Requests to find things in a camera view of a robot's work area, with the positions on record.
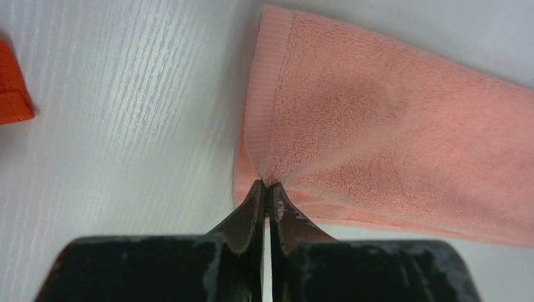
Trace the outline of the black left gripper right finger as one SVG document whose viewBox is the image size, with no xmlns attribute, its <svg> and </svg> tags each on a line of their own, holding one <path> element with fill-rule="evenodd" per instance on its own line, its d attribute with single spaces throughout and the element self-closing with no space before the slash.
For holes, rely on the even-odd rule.
<svg viewBox="0 0 534 302">
<path fill-rule="evenodd" d="M 479 301 L 463 259 L 439 240 L 336 240 L 268 189 L 275 301 Z"/>
</svg>

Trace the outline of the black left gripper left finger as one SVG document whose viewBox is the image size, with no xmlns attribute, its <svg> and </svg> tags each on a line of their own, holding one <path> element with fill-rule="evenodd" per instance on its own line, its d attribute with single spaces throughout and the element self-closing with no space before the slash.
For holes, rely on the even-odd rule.
<svg viewBox="0 0 534 302">
<path fill-rule="evenodd" d="M 37 301 L 261 301 L 266 187 L 203 235 L 81 237 L 55 259 Z"/>
</svg>

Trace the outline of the pink panda towel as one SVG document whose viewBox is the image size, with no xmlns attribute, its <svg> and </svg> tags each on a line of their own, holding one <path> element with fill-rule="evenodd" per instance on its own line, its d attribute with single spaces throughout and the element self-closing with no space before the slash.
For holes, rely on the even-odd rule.
<svg viewBox="0 0 534 302">
<path fill-rule="evenodd" d="M 266 5 L 233 199 L 281 183 L 307 216 L 533 246 L 533 91 L 342 21 Z"/>
</svg>

